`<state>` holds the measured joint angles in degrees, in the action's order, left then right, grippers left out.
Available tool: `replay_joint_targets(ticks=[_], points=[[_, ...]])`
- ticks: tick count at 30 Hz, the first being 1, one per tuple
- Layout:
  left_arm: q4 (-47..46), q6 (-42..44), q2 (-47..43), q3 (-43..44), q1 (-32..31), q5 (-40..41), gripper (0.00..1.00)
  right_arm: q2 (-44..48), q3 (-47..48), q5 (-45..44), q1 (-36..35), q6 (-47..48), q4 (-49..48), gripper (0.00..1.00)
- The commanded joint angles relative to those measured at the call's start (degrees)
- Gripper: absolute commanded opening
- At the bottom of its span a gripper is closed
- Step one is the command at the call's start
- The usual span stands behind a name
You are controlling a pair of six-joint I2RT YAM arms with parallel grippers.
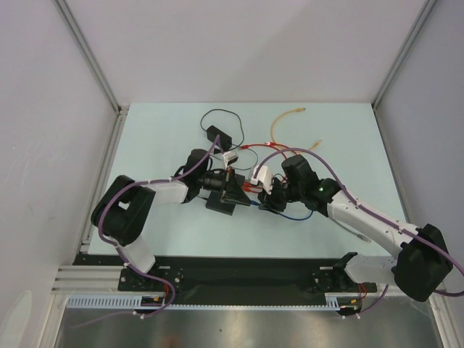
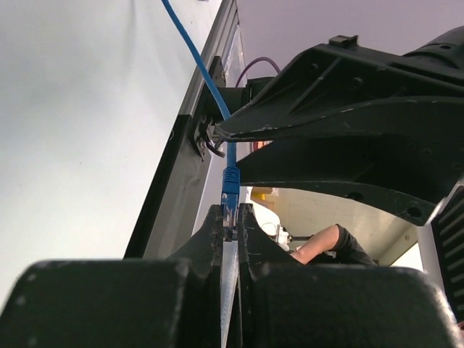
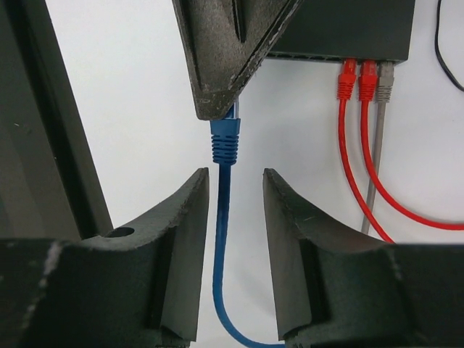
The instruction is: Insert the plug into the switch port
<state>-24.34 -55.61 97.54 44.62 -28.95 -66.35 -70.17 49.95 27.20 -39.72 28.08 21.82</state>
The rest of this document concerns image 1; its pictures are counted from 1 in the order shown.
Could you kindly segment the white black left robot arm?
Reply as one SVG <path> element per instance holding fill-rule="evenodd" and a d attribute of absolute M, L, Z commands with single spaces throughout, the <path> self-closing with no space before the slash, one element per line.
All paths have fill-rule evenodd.
<path fill-rule="evenodd" d="M 157 205 L 184 204 L 200 191 L 210 193 L 206 208 L 232 215 L 236 205 L 249 206 L 251 199 L 242 189 L 244 176 L 232 167 L 238 160 L 236 152 L 222 154 L 223 167 L 213 169 L 210 153 L 203 149 L 191 151 L 185 165 L 173 178 L 137 184 L 126 175 L 119 175 L 91 214 L 91 223 L 101 239 L 116 248 L 124 263 L 135 267 L 134 281 L 144 290 L 151 290 L 160 281 L 153 268 L 155 256 L 149 251 L 142 231 L 150 211 Z"/>

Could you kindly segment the black network switch box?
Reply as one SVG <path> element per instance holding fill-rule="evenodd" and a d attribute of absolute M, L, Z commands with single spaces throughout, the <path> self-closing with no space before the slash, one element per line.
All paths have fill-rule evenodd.
<path fill-rule="evenodd" d="M 207 198 L 205 207 L 209 210 L 232 216 L 236 205 L 221 202 L 219 193 L 211 192 Z"/>

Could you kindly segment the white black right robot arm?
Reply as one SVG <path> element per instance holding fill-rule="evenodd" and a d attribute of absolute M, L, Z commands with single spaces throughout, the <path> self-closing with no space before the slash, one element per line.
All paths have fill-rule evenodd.
<path fill-rule="evenodd" d="M 260 209 L 283 212 L 288 203 L 300 202 L 307 209 L 361 232 L 388 252 L 386 257 L 367 257 L 351 252 L 341 259 L 333 274 L 336 287 L 351 291 L 359 283 L 395 285 L 419 302 L 437 293 L 453 269 L 442 232 L 395 220 L 351 194 L 336 175 L 319 178 L 300 154 L 285 159 L 281 167 L 286 180 L 274 178 L 265 163 L 252 170 L 251 181 L 262 185 Z"/>

